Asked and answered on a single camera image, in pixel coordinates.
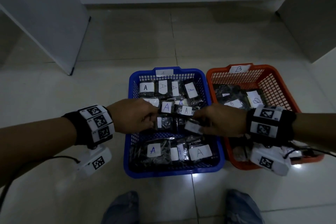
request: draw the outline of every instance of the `basket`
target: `basket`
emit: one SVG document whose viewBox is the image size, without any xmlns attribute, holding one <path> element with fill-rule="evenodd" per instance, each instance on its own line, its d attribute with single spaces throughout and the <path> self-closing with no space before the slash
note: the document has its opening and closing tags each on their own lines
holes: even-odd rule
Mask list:
<svg viewBox="0 0 336 224">
<path fill-rule="evenodd" d="M 164 70 L 170 75 L 157 77 L 157 70 Z M 129 78 L 128 85 L 128 98 L 138 98 L 139 97 L 139 83 L 147 80 L 165 80 L 165 79 L 192 79 L 196 82 L 199 89 L 199 94 L 204 101 L 202 104 L 204 107 L 206 105 L 211 105 L 211 97 L 205 78 L 204 73 L 199 69 L 181 69 L 180 67 L 156 67 L 153 70 L 148 71 L 137 71 L 133 73 Z M 169 167 L 168 170 L 157 171 L 157 172 L 136 172 L 130 170 L 129 168 L 129 153 L 130 147 L 134 143 L 139 141 L 151 140 L 155 138 L 165 138 L 172 137 L 182 138 L 185 135 L 182 134 L 171 134 L 171 133 L 155 133 L 153 135 L 144 134 L 127 134 L 125 140 L 125 150 L 124 150 L 124 170 L 126 174 L 132 178 L 148 178 L 148 177 L 162 177 L 162 176 L 173 176 L 173 175 L 187 175 L 187 174 L 198 174 L 198 173 L 210 173 L 220 170 L 225 162 L 224 151 L 221 145 L 220 137 L 212 137 L 210 140 L 210 148 L 213 153 L 214 161 L 212 164 L 199 162 L 192 166 L 179 166 L 179 167 Z"/>
<path fill-rule="evenodd" d="M 248 65 L 250 65 L 250 68 L 246 72 L 229 73 L 229 70 L 233 66 L 246 66 L 245 68 L 247 68 Z M 290 111 L 301 112 L 279 72 L 270 65 L 253 65 L 252 63 L 228 65 L 227 67 L 210 69 L 207 72 L 206 77 L 209 84 L 211 98 L 214 103 L 218 103 L 218 101 L 216 99 L 213 84 L 235 84 L 245 90 L 257 88 L 262 89 L 268 105 L 282 106 Z M 250 161 L 236 161 L 233 157 L 233 152 L 228 138 L 224 138 L 224 144 L 226 148 L 226 157 L 236 168 L 241 170 L 261 168 Z M 317 157 L 303 157 L 300 160 L 291 160 L 291 162 L 292 165 L 318 162 L 321 161 L 323 157 L 324 155 Z"/>
</svg>

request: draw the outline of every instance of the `left hand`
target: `left hand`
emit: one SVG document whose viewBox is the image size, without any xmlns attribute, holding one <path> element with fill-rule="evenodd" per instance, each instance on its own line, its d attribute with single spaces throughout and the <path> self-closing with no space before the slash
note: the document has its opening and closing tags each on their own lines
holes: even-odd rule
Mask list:
<svg viewBox="0 0 336 224">
<path fill-rule="evenodd" d="M 159 109 L 141 98 L 123 99 L 107 107 L 116 132 L 133 134 L 153 128 Z"/>
</svg>

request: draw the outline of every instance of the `white tile floor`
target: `white tile floor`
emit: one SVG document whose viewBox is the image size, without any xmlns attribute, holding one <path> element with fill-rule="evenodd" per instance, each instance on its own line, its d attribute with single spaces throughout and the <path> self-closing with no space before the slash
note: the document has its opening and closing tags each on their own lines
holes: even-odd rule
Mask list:
<svg viewBox="0 0 336 224">
<path fill-rule="evenodd" d="M 127 97 L 133 72 L 176 65 L 206 73 L 234 63 L 269 64 L 303 112 L 335 112 L 300 48 L 270 12 L 228 3 L 90 14 L 73 76 L 0 16 L 1 127 L 113 103 Z M 17 179 L 0 222 L 99 223 L 117 195 L 136 190 L 142 223 L 223 223 L 228 188 L 249 193 L 266 223 L 332 223 L 336 217 L 336 160 L 331 157 L 294 167 L 287 177 L 240 171 L 227 162 L 216 173 L 135 180 L 123 170 L 124 136 L 116 134 L 106 145 L 112 160 L 86 180 L 73 176 L 74 165 L 67 160 L 51 160 Z M 73 146 L 64 154 L 76 157 L 84 150 Z"/>
</svg>

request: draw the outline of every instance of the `blue plastic basket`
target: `blue plastic basket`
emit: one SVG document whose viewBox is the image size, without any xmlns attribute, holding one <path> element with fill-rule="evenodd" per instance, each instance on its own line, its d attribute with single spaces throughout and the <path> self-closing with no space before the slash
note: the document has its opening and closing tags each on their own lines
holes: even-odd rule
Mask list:
<svg viewBox="0 0 336 224">
<path fill-rule="evenodd" d="M 156 70 L 161 69 L 174 69 L 174 74 L 170 76 L 157 77 Z M 156 67 L 149 71 L 137 71 L 134 72 L 129 78 L 128 85 L 128 98 L 138 98 L 139 97 L 139 84 L 142 81 L 148 80 L 162 80 L 162 79 L 192 79 L 196 82 L 199 94 L 203 99 L 203 106 L 211 105 L 210 92 L 205 78 L 204 73 L 196 68 L 191 69 L 181 69 L 180 67 Z M 169 167 L 169 170 L 159 171 L 159 172 L 136 172 L 129 169 L 129 154 L 130 147 L 132 144 L 139 141 L 151 140 L 154 138 L 164 138 L 175 136 L 177 138 L 184 137 L 185 135 L 175 135 L 171 133 L 156 133 L 153 135 L 143 135 L 143 134 L 127 134 L 125 140 L 125 150 L 124 150 L 124 170 L 132 178 L 148 178 L 148 177 L 162 177 L 171 175 L 187 175 L 187 174 L 198 174 L 198 173 L 211 173 L 220 170 L 225 162 L 223 147 L 221 145 L 221 140 L 219 137 L 212 137 L 211 150 L 213 153 L 213 158 L 216 160 L 216 165 L 211 165 L 208 163 L 199 162 L 192 166 L 180 166 L 180 167 Z"/>
</svg>

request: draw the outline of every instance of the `hand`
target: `hand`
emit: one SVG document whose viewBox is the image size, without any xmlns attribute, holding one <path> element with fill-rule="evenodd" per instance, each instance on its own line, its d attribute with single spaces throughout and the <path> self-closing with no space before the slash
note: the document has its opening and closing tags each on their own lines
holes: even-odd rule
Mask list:
<svg viewBox="0 0 336 224">
<path fill-rule="evenodd" d="M 203 127 L 203 133 L 225 137 L 237 137 L 246 131 L 247 112 L 235 107 L 212 104 L 196 111 L 193 119 L 208 118 L 210 127 Z"/>
<path fill-rule="evenodd" d="M 123 99 L 107 107 L 116 132 L 133 134 L 152 128 L 158 108 L 141 98 Z"/>
</svg>

